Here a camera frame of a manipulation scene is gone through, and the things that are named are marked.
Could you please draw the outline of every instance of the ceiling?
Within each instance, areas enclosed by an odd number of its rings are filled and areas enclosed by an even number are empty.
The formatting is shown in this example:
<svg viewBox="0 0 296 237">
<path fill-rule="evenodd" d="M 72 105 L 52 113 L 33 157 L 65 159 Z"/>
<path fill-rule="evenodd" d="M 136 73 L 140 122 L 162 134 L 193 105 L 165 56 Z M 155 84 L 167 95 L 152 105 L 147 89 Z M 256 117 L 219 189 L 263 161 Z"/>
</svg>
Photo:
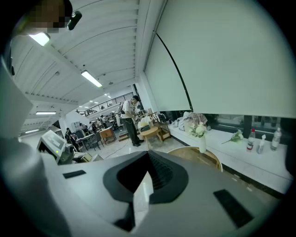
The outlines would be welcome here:
<svg viewBox="0 0 296 237">
<path fill-rule="evenodd" d="M 136 61 L 141 57 L 137 49 L 142 46 L 150 1 L 70 1 L 73 12 L 82 13 L 72 31 L 64 28 L 49 33 L 50 41 L 44 47 L 29 36 L 12 41 L 14 80 L 33 103 L 22 132 L 46 128 L 78 106 L 136 83 Z M 81 76 L 83 70 L 103 86 L 86 80 Z M 36 111 L 57 114 L 38 116 Z"/>
</svg>

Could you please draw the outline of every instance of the white shirt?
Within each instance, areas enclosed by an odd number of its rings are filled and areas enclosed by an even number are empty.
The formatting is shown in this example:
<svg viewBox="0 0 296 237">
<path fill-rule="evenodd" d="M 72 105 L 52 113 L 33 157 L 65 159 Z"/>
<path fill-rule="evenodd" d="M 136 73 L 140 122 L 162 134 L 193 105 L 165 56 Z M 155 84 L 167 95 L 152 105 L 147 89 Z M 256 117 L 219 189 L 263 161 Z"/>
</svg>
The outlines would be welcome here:
<svg viewBox="0 0 296 237">
<path fill-rule="evenodd" d="M 123 103 L 122 110 L 131 113 L 131 112 L 134 111 L 134 107 L 135 107 L 135 106 L 131 103 L 130 100 L 126 100 L 126 101 Z M 123 118 L 123 119 L 128 119 L 129 116 L 127 116 L 126 114 L 122 114 L 122 115 L 121 115 L 121 118 Z"/>
</svg>

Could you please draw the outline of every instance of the cable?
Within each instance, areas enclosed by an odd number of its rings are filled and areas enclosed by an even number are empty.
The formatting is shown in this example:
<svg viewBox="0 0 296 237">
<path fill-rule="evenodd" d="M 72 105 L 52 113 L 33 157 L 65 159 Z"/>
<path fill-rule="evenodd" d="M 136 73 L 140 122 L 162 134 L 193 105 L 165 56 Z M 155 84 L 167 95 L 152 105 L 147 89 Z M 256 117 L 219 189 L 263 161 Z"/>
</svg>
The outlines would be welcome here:
<svg viewBox="0 0 296 237">
<path fill-rule="evenodd" d="M 117 151 L 115 151 L 115 152 L 113 152 L 112 154 L 110 154 L 110 155 L 108 155 L 107 157 L 105 157 L 104 159 L 107 159 L 109 156 L 111 156 L 111 155 L 113 155 L 113 154 L 115 154 L 116 152 L 118 152 L 119 150 L 121 150 L 122 148 L 120 148 L 120 149 L 118 149 Z"/>
</svg>

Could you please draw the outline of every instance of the spray bottle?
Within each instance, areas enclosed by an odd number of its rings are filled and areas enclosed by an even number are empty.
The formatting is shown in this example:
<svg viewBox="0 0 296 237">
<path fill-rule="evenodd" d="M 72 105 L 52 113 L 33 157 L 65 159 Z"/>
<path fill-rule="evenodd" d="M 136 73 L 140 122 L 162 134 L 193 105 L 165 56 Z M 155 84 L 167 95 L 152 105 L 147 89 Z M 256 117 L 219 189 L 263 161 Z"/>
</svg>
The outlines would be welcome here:
<svg viewBox="0 0 296 237">
<path fill-rule="evenodd" d="M 262 151 L 263 151 L 265 138 L 266 138 L 265 134 L 262 135 L 262 140 L 260 141 L 260 144 L 259 144 L 258 147 L 257 147 L 257 153 L 258 153 L 258 154 L 261 154 Z"/>
</svg>

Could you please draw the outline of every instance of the chair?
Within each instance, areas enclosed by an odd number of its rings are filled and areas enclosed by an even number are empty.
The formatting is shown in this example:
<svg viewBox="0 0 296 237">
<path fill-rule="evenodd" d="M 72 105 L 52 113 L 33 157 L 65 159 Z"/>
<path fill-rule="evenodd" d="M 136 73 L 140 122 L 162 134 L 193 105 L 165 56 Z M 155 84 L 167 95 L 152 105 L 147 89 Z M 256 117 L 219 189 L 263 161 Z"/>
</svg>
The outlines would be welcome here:
<svg viewBox="0 0 296 237">
<path fill-rule="evenodd" d="M 198 147 L 185 146 L 171 150 L 168 152 L 168 154 L 207 164 L 223 172 L 222 164 L 220 163 L 219 159 L 208 150 L 205 153 L 200 153 Z"/>
<path fill-rule="evenodd" d="M 95 147 L 94 147 L 95 144 L 97 145 L 97 147 L 98 147 L 99 149 L 101 149 L 100 146 L 99 146 L 99 144 L 98 144 L 98 142 L 101 141 L 101 143 L 102 143 L 102 145 L 103 145 L 102 137 L 101 137 L 100 133 L 97 132 L 97 133 L 93 136 L 93 139 L 94 139 L 94 140 L 92 141 L 92 143 L 91 143 L 90 145 L 93 146 L 94 150 L 96 150 Z"/>
</svg>

